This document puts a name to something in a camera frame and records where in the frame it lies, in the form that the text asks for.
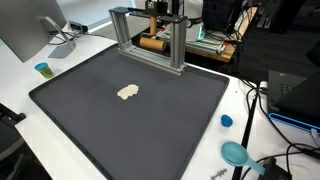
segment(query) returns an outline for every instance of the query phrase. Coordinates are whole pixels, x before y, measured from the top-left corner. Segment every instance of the table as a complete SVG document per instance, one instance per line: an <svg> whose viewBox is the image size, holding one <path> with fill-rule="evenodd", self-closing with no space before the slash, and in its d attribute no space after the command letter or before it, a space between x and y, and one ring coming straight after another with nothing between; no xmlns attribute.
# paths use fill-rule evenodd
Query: table
<svg viewBox="0 0 320 180"><path fill-rule="evenodd" d="M76 49L64 59L47 58L55 48L48 45L26 63L21 63L6 46L1 45L0 101L13 111L27 115L16 128L53 179L105 179L28 96L32 89L46 81L33 69L39 62L47 62L52 71L59 75L116 43L96 36L81 36L75 41ZM228 170L225 179L230 179L233 175L234 167L221 158L220 147L226 141L240 143L242 140L248 117L245 101L248 87L239 79L227 77L230 78L229 86L182 177L184 180L207 180L224 168ZM223 114L233 118L234 124L230 128L221 126L220 117Z"/></svg>
<svg viewBox="0 0 320 180"><path fill-rule="evenodd" d="M262 82L261 87L267 87L266 82ZM267 110L267 96L262 95L262 106ZM274 124L280 129L281 132L293 143L304 143L317 147L313 141L310 133L292 126L273 121ZM249 144L247 147L248 153L253 160L258 160L263 157L282 154L286 152L289 144L282 139L282 137L271 126L271 123L262 113L259 105L257 104L255 115L252 123L252 130L250 132ZM287 171L285 156L278 157L277 165ZM289 156L290 170L294 179L319 179L320 162L307 155L296 154ZM258 178L258 174L250 171L245 179Z"/></svg>

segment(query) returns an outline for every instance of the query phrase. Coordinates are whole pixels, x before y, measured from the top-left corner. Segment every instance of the floor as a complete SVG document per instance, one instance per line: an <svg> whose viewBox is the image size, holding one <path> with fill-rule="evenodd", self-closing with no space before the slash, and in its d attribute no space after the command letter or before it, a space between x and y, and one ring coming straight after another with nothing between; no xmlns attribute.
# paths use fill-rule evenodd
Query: floor
<svg viewBox="0 0 320 180"><path fill-rule="evenodd" d="M320 33L290 28L286 34L274 34L252 27L245 37L238 71L260 81L267 80L268 69L308 77L319 68L306 53L319 40Z"/></svg>

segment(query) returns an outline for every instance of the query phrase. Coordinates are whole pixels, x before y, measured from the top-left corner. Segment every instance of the electronic device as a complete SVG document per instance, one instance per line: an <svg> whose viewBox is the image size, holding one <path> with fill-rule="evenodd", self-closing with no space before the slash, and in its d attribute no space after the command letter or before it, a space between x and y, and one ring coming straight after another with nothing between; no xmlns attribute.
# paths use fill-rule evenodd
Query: electronic device
<svg viewBox="0 0 320 180"><path fill-rule="evenodd" d="M306 131L320 130L319 81L320 71L306 79L269 70L269 117Z"/></svg>
<svg viewBox="0 0 320 180"><path fill-rule="evenodd" d="M234 31L242 10L243 0L203 0L202 21L206 30Z"/></svg>
<svg viewBox="0 0 320 180"><path fill-rule="evenodd" d="M0 1L0 38L25 62L47 45L58 31L67 44L58 46L49 56L64 58L74 48L60 27L67 24L55 0L2 0Z"/></svg>

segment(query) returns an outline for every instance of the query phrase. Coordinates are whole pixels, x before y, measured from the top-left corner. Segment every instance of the monitor stand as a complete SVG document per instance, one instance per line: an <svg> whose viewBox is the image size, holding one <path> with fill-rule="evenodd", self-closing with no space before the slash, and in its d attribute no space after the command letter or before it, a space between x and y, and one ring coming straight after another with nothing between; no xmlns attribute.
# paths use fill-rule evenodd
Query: monitor stand
<svg viewBox="0 0 320 180"><path fill-rule="evenodd" d="M62 29L50 17L45 17L44 19L48 23L50 23L66 41L66 44L56 47L55 50L48 57L59 59L67 57L75 49L76 43L74 41L70 41L66 33L63 32Z"/></svg>

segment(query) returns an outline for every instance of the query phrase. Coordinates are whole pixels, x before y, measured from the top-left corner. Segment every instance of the beige object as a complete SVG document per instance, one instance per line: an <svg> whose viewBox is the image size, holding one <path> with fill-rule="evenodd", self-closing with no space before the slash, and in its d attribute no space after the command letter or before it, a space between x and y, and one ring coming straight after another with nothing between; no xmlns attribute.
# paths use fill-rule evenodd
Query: beige object
<svg viewBox="0 0 320 180"><path fill-rule="evenodd" d="M139 91L139 87L135 84L130 84L125 88L122 88L117 95L121 97L123 100L128 99L128 97L137 94Z"/></svg>
<svg viewBox="0 0 320 180"><path fill-rule="evenodd" d="M150 17L150 35L155 36L157 34L157 17Z"/></svg>
<svg viewBox="0 0 320 180"><path fill-rule="evenodd" d="M140 46L144 48L150 48L157 51L164 51L166 49L165 41L160 41L156 39L140 38Z"/></svg>

